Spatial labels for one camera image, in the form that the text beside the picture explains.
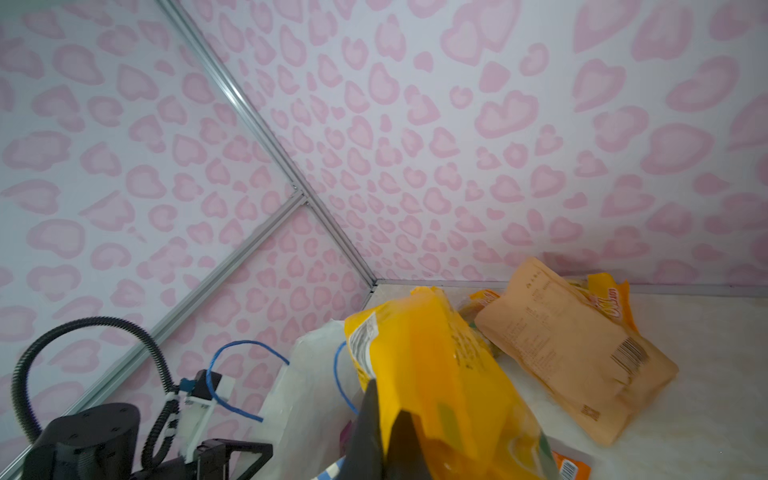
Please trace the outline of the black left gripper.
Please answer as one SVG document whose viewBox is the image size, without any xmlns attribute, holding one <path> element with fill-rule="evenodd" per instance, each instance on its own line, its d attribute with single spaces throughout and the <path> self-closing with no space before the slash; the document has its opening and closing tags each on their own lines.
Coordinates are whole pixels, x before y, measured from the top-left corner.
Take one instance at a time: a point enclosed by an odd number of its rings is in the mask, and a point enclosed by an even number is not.
<svg viewBox="0 0 768 480">
<path fill-rule="evenodd" d="M 256 456 L 256 460 L 238 476 L 238 479 L 252 479 L 273 457 L 273 445 L 210 439 L 195 448 L 190 461 L 179 457 L 163 462 L 154 469 L 137 471 L 129 479 L 227 480 L 230 478 L 230 460 L 234 453 Z"/>
</svg>

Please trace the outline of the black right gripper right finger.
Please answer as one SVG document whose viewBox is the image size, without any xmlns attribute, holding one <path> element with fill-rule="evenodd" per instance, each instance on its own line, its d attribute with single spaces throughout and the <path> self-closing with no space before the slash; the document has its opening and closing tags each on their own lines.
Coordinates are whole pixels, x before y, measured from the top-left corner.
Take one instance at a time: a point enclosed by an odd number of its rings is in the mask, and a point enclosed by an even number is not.
<svg viewBox="0 0 768 480">
<path fill-rule="evenodd" d="M 385 460 L 385 478 L 388 480 L 432 479 L 409 412 L 401 411 L 392 427 Z"/>
</svg>

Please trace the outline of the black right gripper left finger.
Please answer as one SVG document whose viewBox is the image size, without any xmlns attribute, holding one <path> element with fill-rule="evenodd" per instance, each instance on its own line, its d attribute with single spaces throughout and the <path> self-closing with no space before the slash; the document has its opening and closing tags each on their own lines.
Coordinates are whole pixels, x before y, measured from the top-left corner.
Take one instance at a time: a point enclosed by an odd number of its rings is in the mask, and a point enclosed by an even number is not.
<svg viewBox="0 0 768 480">
<path fill-rule="evenodd" d="M 384 478 L 378 385 L 376 380 L 370 380 L 338 479 L 382 480 Z"/>
</svg>

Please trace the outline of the white blue checkered paper bag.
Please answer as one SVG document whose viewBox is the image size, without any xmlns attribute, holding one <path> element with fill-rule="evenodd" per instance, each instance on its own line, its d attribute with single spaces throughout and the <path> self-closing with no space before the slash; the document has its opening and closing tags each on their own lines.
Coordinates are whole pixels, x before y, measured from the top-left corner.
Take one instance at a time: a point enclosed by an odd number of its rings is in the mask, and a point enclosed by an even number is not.
<svg viewBox="0 0 768 480">
<path fill-rule="evenodd" d="M 256 479 L 312 479 L 344 456 L 364 396 L 345 340 L 343 323 L 331 320 L 296 341 L 247 436 L 273 447 Z"/>
</svg>

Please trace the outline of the yellow snack bag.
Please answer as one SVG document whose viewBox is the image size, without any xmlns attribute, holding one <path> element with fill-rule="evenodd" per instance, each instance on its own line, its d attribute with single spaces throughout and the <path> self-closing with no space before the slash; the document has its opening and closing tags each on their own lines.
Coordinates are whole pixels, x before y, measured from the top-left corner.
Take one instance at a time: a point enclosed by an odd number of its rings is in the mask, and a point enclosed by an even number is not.
<svg viewBox="0 0 768 480">
<path fill-rule="evenodd" d="M 558 478 L 535 416 L 441 289 L 353 314 L 344 334 L 361 386 L 377 387 L 384 453 L 408 414 L 436 479 Z"/>
<path fill-rule="evenodd" d="M 485 307 L 499 297 L 500 295 L 493 290 L 480 290 L 472 293 L 458 308 L 458 314 L 472 329 L 475 338 L 485 345 L 485 349 L 494 359 L 497 359 L 502 354 L 502 351 L 480 331 L 476 324 L 476 317 Z"/>
</svg>

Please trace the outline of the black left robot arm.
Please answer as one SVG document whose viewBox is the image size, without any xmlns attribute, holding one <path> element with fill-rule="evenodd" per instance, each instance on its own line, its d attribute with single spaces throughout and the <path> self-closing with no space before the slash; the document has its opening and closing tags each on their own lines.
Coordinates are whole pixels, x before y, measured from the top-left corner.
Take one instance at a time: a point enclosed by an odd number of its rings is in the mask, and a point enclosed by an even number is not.
<svg viewBox="0 0 768 480">
<path fill-rule="evenodd" d="M 234 452 L 257 460 L 241 475 L 253 477 L 273 457 L 267 443 L 206 440 L 187 463 L 182 457 L 154 469 L 134 472 L 139 409 L 127 403 L 104 404 L 53 420 L 24 460 L 23 479 L 228 479 Z"/>
</svg>

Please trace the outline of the orange snack bag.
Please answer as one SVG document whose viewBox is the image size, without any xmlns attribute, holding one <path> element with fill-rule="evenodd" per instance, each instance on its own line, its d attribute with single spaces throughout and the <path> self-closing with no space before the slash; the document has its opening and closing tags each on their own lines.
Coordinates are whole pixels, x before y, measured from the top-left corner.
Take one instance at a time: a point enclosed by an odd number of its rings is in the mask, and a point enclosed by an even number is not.
<svg viewBox="0 0 768 480">
<path fill-rule="evenodd" d="M 589 480 L 592 469 L 591 466 L 575 458 L 562 455 L 556 451 L 552 452 L 556 466 L 558 468 L 559 478 L 561 480 Z"/>
</svg>

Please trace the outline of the beige paper snack pouch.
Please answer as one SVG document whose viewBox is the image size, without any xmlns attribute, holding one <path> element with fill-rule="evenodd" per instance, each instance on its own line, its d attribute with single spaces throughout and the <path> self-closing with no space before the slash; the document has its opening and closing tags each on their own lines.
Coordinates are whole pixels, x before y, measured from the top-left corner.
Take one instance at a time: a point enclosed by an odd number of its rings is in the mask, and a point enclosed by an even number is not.
<svg viewBox="0 0 768 480">
<path fill-rule="evenodd" d="M 517 268 L 475 323 L 603 446 L 679 372 L 651 342 L 604 315 L 536 258 Z"/>
</svg>

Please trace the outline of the yellow orange snack behind pouch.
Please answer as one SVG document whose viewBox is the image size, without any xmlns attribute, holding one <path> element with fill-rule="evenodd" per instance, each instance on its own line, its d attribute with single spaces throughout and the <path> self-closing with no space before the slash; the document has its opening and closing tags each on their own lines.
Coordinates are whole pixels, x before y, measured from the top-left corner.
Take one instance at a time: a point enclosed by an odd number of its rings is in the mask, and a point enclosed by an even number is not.
<svg viewBox="0 0 768 480">
<path fill-rule="evenodd" d="M 630 305 L 630 284 L 617 283 L 609 273 L 588 275 L 585 279 L 568 279 L 604 316 L 637 332 Z"/>
</svg>

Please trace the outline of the aluminium frame strut left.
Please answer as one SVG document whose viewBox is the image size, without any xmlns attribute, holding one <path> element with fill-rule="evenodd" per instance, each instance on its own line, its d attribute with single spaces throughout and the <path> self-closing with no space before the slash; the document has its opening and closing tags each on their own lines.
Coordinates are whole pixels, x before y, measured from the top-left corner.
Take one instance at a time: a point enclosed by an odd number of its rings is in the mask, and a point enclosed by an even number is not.
<svg viewBox="0 0 768 480">
<path fill-rule="evenodd" d="M 312 307 L 298 246 L 314 227 L 298 194 L 210 192 L 192 202 L 114 190 L 65 202 L 40 185 L 1 203 L 1 463 L 29 444 L 13 410 L 18 358 L 74 320 L 121 318 L 153 336 L 175 378 L 214 363 L 256 414 L 273 351 L 301 335 Z"/>
</svg>

